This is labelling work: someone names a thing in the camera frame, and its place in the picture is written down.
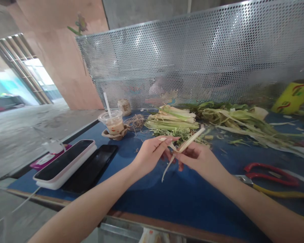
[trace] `yellow bag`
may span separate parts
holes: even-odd
[[[293,114],[304,104],[304,79],[292,82],[288,85],[274,106],[272,112]]]

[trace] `red scissors handle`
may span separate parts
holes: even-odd
[[[268,175],[261,174],[261,173],[249,173],[250,170],[251,170],[253,167],[256,167],[256,166],[257,166],[257,167],[258,167],[258,166],[261,166],[261,167],[270,169],[270,170],[272,170],[272,171],[274,171],[274,172],[276,172],[276,173],[278,173],[278,174],[280,174],[280,175],[286,177],[287,180],[284,181],[284,180],[281,180],[281,179],[279,179],[279,178],[272,177],[272,176],[268,176]],[[299,182],[298,182],[298,180],[297,180],[295,177],[293,177],[293,176],[287,174],[286,172],[282,171],[281,169],[276,168],[276,167],[271,166],[271,165],[261,164],[261,163],[251,163],[251,164],[248,164],[248,165],[244,168],[244,170],[245,170],[246,172],[248,172],[248,173],[246,174],[246,176],[247,176],[248,178],[250,178],[250,179],[252,179],[252,178],[264,178],[264,179],[268,179],[268,180],[271,180],[271,181],[278,182],[278,183],[283,184],[283,185],[286,185],[286,186],[299,186]]]

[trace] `workbench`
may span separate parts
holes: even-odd
[[[149,115],[144,111],[133,112],[132,116],[138,113]],[[291,120],[283,118],[279,114],[270,114],[266,121],[279,123]],[[296,126],[276,126],[275,129],[285,133],[301,133],[296,128],[304,129],[304,124],[301,122],[295,122],[295,124]],[[144,128],[143,133],[128,132],[123,140],[113,141],[101,136],[104,129],[102,123],[95,122],[89,129],[86,128],[84,132],[76,134],[72,137],[72,141],[68,142],[75,144],[81,139],[93,139],[98,148],[103,144],[113,144],[119,147],[117,154],[98,183],[129,165],[137,155],[137,149],[141,147],[142,141],[152,137],[152,133]],[[215,135],[216,132],[220,131],[214,129],[211,134]],[[304,177],[304,159],[271,148],[234,146],[227,142],[237,139],[237,135],[229,132],[226,134],[229,136],[225,139],[217,139],[214,136],[211,141],[212,151],[231,174],[244,174],[243,168],[247,164],[259,162],[288,169]],[[162,183],[161,178],[166,166],[166,161],[159,161],[151,173],[137,181],[124,193],[112,207],[108,216],[212,242],[270,241],[236,205],[194,170],[185,167],[182,172],[179,172],[178,163],[173,164],[169,167]],[[261,169],[255,168],[254,171],[260,172]],[[26,172],[7,190],[19,196],[29,196],[38,188],[32,179],[35,173],[36,171],[33,169]],[[290,188],[263,179],[253,179],[253,181],[273,191],[304,192],[304,182],[302,181],[297,188]],[[78,195],[64,192],[61,189],[53,191],[41,188],[32,200],[66,206],[77,197]],[[304,200],[278,198],[274,198],[274,200],[304,216]]]

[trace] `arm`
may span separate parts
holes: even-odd
[[[273,242],[304,242],[304,219],[236,179],[206,146],[192,143],[175,156],[227,196]]]
[[[151,172],[161,156],[170,156],[167,146],[178,138],[160,137],[144,141],[133,162],[109,179],[89,190],[52,217],[30,243],[81,242],[98,226],[122,194]]]

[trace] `iced drink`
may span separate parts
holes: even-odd
[[[111,111],[111,118],[108,112],[102,113],[98,120],[105,124],[110,135],[120,134],[124,130],[123,113],[119,110]]]

